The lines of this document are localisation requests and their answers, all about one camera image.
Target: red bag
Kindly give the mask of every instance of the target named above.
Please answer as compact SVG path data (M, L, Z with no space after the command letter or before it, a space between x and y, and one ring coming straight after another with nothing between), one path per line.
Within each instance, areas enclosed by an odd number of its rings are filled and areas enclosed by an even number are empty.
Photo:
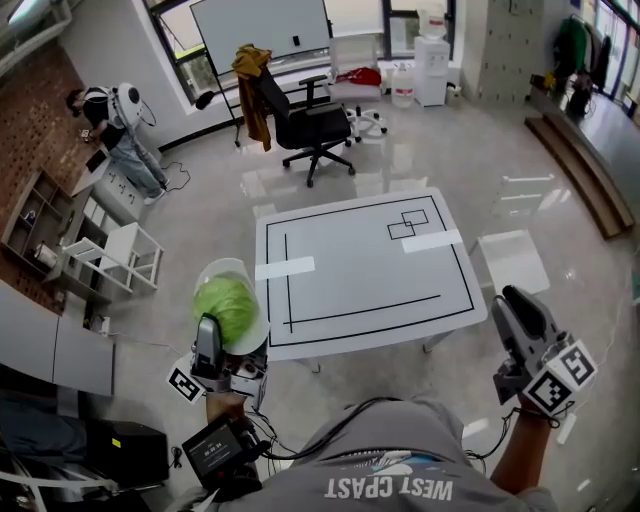
M358 68L336 77L336 83L351 82L358 85L380 85L382 77L380 72L371 68Z

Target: brown jacket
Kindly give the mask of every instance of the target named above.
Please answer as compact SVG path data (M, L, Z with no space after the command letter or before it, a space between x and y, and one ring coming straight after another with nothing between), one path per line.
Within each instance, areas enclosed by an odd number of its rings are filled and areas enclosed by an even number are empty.
M236 60L231 67L238 75L238 89L240 92L240 106L244 122L249 130L249 137L262 142L265 151L271 149L271 134L267 127L267 109L262 99L249 82L258 78L262 70L271 59L270 50L261 50L252 44L245 44L238 48Z

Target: tile floor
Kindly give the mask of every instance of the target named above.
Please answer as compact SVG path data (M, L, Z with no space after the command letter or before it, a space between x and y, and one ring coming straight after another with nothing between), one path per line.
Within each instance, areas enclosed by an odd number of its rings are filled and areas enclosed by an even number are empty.
M143 223L166 248L159 289L114 303L108 310L112 330L188 351L196 327L191 296L198 274L222 257L240 258L252 268L255 221L261 215L434 186L470 248L475 237L496 229L490 212L501 176L553 173L553 190L526 220L551 282L539 297L562 328L585 341L598 362L615 333L615 345L567 444L550 443L542 478L561 510L586 510L622 483L638 454L640 351L628 290L634 241L602 240L562 171L523 125L524 111L487 111L464 102L459 108L424 111L417 105L398 110L384 103L380 111L388 122L386 136L371 134L361 144L337 149L353 161L355 178L340 165L325 162L313 189L305 186L308 160L294 162L285 171L280 160L290 152L274 144L264 153L261 144L246 138L238 150L232 129L166 154L165 165L182 162L192 179L184 190L155 205ZM172 185L183 183L184 175L178 175L175 166L170 173ZM474 261L482 281L481 263ZM157 428L172 445L181 444L204 426L204 407L190 406L165 384L176 358L168 348L120 337L115 397L101 400L99 409L110 418ZM497 440L500 417L508 410L499 406L492 384L493 372L504 359L489 318L455 332L429 355L422 353L418 340L321 358L319 375L296 362L272 363L263 412L281 439L299 449L346 404L371 396L426 393L449 405L465 424L488 418L489 428L465 442L467 448L483 452ZM488 461L489 471L500 453ZM577 492L586 479L591 484ZM185 461L181 470L171 471L168 489L176 494L195 484Z

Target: white bowl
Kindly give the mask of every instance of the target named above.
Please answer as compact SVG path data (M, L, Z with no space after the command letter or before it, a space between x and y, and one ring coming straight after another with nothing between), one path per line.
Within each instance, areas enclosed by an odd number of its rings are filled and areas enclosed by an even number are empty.
M198 280L196 281L196 288L193 291L195 296L204 283L208 283L214 277L227 276L233 279L238 279L247 287L247 290L251 293L253 303L256 305L256 317L253 320L251 327L240 337L240 339L233 343L224 345L224 351L234 356L242 356L249 354L256 350L260 345L264 343L269 335L269 321L267 315L262 311L258 298L256 297L255 290L247 274L247 269L241 260L235 258L223 258L209 263L202 271Z

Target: jeans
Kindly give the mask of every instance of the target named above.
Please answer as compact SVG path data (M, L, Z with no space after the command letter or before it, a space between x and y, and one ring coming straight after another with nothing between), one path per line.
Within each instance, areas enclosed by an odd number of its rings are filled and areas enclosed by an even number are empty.
M162 193L161 183L167 179L162 174L157 160L137 140L124 133L120 142L109 151L122 173L146 197L157 197Z

